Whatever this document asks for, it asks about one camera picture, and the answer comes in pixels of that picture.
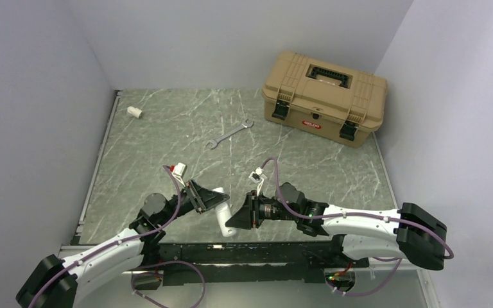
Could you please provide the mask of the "white remote control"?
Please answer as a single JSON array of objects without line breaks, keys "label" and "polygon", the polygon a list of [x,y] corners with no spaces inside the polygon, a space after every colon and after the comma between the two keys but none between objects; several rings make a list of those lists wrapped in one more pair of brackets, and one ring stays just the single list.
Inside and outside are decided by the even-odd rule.
[{"label": "white remote control", "polygon": [[232,237],[237,233],[237,229],[227,227],[226,222],[232,217],[231,207],[228,201],[223,201],[214,208],[216,219],[223,237]]}]

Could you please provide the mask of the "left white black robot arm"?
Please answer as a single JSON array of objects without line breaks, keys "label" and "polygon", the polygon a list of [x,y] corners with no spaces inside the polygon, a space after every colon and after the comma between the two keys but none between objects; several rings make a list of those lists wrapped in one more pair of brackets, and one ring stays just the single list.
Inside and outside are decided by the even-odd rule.
[{"label": "left white black robot arm", "polygon": [[229,200],[223,189],[206,189],[189,180],[166,199],[148,195],[137,217],[113,238],[76,255],[42,259],[15,299],[21,307],[72,307],[124,271],[148,270],[163,261],[164,227],[191,211],[203,214]]}]

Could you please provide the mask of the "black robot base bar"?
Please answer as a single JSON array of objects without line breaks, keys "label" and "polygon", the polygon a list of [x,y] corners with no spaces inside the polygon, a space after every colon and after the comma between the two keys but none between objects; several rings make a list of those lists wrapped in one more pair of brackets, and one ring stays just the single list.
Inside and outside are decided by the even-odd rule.
[{"label": "black robot base bar", "polygon": [[175,261],[194,264],[208,283],[297,280],[324,282],[324,273],[367,268],[367,258],[352,261],[330,241],[251,243],[160,243],[149,249],[139,269],[163,272],[164,286],[199,282],[198,275]]}]

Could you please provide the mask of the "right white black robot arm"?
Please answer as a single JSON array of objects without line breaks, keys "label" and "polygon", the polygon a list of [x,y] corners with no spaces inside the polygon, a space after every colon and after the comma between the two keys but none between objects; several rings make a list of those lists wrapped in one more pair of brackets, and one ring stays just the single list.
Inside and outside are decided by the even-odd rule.
[{"label": "right white black robot arm", "polygon": [[309,200],[286,182],[272,198],[251,191],[225,225],[250,230],[265,220],[294,221],[311,237],[328,237],[328,258],[344,266],[364,258],[398,258],[425,270],[440,271],[451,254],[445,250],[447,227],[414,203],[392,210],[354,210]]}]

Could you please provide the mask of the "white remote battery cover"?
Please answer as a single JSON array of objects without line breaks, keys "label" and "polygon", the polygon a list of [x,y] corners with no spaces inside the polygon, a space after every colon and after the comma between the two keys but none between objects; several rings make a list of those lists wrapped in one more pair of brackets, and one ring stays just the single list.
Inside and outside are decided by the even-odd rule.
[{"label": "white remote battery cover", "polygon": [[137,107],[130,106],[126,110],[127,114],[136,118],[140,119],[142,117],[143,111]]}]

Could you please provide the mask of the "silver open-end wrench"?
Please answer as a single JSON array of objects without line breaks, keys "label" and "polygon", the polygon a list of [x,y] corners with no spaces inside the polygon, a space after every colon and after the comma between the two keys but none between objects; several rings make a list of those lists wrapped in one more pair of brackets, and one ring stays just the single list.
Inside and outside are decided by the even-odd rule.
[{"label": "silver open-end wrench", "polygon": [[231,136],[233,136],[234,134],[240,132],[241,130],[245,130],[247,128],[251,128],[253,127],[254,125],[254,122],[253,121],[250,121],[248,119],[245,119],[243,120],[237,127],[235,127],[233,130],[227,132],[227,133],[224,133],[223,135],[219,136],[219,137],[216,137],[214,139],[209,139],[206,143],[206,145],[209,147],[210,150],[213,150],[214,148],[216,148],[218,146],[218,144],[228,138],[230,138]]}]

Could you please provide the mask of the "tan plastic toolbox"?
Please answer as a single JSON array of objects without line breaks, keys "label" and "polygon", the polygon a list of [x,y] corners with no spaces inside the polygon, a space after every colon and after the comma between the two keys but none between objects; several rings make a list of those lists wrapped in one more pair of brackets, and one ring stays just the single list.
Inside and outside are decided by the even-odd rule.
[{"label": "tan plastic toolbox", "polygon": [[382,125],[386,79],[283,51],[261,88],[264,118],[360,147]]}]

